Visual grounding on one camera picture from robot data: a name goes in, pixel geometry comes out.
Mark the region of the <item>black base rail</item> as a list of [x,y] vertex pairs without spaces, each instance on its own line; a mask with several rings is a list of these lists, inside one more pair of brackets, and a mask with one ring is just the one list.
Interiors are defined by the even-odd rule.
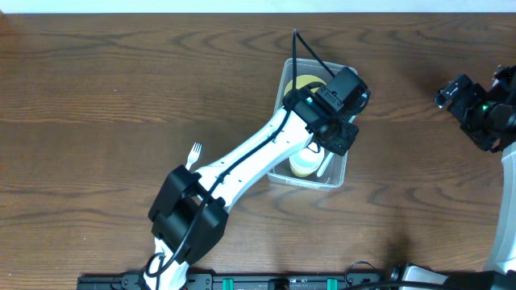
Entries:
[[[186,276],[180,290],[336,290],[357,284],[380,282],[383,275],[374,271],[355,271],[346,275],[212,275],[193,273]],[[115,276],[85,275],[77,279],[80,290],[148,289],[136,272]]]

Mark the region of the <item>yellow bowl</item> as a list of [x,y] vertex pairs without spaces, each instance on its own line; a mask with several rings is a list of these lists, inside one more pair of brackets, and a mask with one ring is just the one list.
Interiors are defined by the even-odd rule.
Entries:
[[[303,86],[308,85],[309,83],[312,83],[312,82],[322,83],[323,85],[327,84],[320,77],[316,77],[314,75],[306,74],[306,75],[297,76],[296,88],[300,89]],[[292,87],[293,87],[293,81],[289,81],[288,84],[286,85],[285,89],[284,89],[283,95],[286,95],[292,89]]]

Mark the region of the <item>clear plastic container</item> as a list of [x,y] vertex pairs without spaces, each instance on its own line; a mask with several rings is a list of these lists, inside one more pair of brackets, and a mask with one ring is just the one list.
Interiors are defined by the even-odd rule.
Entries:
[[[277,100],[275,104],[275,111],[278,111],[281,108],[285,108],[282,104],[284,89],[289,81],[293,81],[293,87],[290,92],[295,93],[296,88],[296,80],[297,76],[300,75],[314,75],[316,77],[320,77],[327,84],[331,81],[331,79],[338,73],[338,71],[344,67],[340,64],[333,64],[327,62],[321,62],[317,60],[307,60],[307,59],[299,59],[299,58],[289,58],[285,62],[285,66],[283,68],[283,72],[281,75],[280,86],[277,93]],[[306,129],[306,123],[302,120],[302,127]],[[302,149],[309,148],[311,150],[320,149],[318,144],[314,143],[310,140],[306,145],[302,145]],[[296,149],[294,154],[297,154],[301,150]],[[324,149],[325,157],[329,153],[328,150]],[[343,184],[344,181],[344,173],[347,161],[347,153],[343,156],[334,154],[331,162],[329,163],[326,171],[321,177],[316,176],[316,172],[312,173],[308,177],[299,178],[295,176],[290,169],[289,157],[279,164],[275,165],[268,173],[268,178],[271,181],[275,181],[282,184],[290,184],[297,185],[304,188],[310,189],[334,189],[338,188]]]

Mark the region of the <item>white plastic fork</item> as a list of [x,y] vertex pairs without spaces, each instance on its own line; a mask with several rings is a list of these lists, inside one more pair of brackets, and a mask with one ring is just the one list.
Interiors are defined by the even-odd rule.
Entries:
[[196,142],[192,146],[192,148],[191,148],[191,150],[190,150],[190,152],[188,154],[188,157],[187,157],[187,162],[186,162],[186,165],[185,165],[185,168],[187,170],[190,170],[192,165],[195,164],[198,161],[201,153],[202,153],[202,144]]

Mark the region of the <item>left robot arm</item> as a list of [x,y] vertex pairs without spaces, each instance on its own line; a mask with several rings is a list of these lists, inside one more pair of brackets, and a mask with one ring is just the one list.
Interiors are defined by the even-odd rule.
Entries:
[[345,155],[359,131],[352,117],[369,95],[348,67],[328,84],[294,85],[267,124],[229,154],[195,172],[173,169],[148,212],[156,249],[143,274],[146,288],[181,288],[188,267],[223,236],[234,203],[271,168],[310,143]]

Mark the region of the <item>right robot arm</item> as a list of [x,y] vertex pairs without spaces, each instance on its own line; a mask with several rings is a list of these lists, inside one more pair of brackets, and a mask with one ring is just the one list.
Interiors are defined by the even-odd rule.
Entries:
[[462,74],[435,95],[482,151],[501,153],[503,193],[492,250],[482,271],[441,274],[413,264],[394,268],[383,289],[515,288],[515,67],[498,66],[486,90]]

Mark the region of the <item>white cup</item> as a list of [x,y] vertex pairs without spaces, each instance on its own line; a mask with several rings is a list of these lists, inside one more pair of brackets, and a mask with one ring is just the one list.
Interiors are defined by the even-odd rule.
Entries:
[[323,148],[314,151],[307,148],[289,157],[290,165],[301,172],[312,172],[317,170],[323,162],[325,151]]

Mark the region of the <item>yellow cup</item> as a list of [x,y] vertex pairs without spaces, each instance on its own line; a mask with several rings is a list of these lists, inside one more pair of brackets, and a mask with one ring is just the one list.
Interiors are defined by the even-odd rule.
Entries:
[[312,173],[316,172],[318,170],[318,166],[303,167],[299,164],[290,164],[290,169],[295,176],[299,178],[305,178],[311,175]]

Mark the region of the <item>light blue plastic spoon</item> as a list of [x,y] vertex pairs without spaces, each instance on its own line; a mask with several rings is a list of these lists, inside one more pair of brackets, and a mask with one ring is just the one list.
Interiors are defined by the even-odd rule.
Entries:
[[326,169],[333,157],[334,157],[334,153],[332,151],[330,151],[327,154],[327,156],[325,157],[325,159],[323,160],[323,162],[321,163],[320,167],[318,168],[318,171],[316,173],[317,177],[321,177],[324,174],[324,172],[326,171]]

